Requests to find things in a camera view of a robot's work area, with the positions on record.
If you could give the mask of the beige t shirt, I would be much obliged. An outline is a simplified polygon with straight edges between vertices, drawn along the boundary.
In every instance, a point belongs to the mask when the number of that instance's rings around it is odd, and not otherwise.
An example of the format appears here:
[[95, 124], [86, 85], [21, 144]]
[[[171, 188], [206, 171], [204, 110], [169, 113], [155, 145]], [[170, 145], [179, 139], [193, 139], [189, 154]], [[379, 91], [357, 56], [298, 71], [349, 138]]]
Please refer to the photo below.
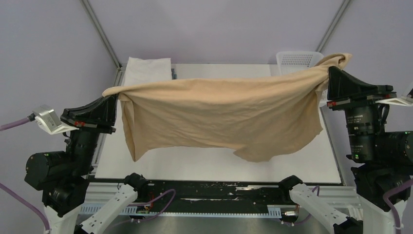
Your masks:
[[321, 94], [330, 67], [352, 55], [337, 53], [282, 76], [190, 78], [108, 88], [117, 95], [126, 145], [134, 161], [167, 147], [229, 148], [249, 162], [295, 153], [323, 130]]

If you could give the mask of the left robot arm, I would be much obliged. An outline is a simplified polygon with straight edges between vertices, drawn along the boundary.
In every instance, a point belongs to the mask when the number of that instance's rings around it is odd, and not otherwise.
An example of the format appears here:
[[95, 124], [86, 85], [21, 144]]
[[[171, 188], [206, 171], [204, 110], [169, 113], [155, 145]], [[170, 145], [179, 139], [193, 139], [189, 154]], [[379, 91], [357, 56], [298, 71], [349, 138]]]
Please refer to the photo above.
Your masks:
[[52, 234], [101, 234], [129, 204], [149, 196], [149, 182], [132, 173], [97, 213], [76, 223], [90, 184], [87, 176], [93, 170], [99, 137], [115, 132], [117, 101], [117, 95], [100, 97], [87, 105], [67, 108], [60, 116], [42, 105], [30, 116], [47, 133], [65, 136], [64, 151], [33, 154], [25, 166], [25, 182], [42, 192]]

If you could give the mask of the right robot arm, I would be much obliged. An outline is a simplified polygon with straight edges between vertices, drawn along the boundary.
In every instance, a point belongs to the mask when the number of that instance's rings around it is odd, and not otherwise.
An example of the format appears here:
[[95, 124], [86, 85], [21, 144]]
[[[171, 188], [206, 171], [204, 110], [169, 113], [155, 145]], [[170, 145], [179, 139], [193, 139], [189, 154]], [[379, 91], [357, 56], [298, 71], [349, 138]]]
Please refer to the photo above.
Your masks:
[[386, 132], [385, 124], [391, 105], [410, 103], [391, 85], [368, 84], [335, 66], [328, 75], [327, 107], [345, 113], [363, 218], [339, 212], [294, 175], [279, 183], [278, 197], [304, 208], [331, 234], [399, 234], [413, 184], [413, 133]]

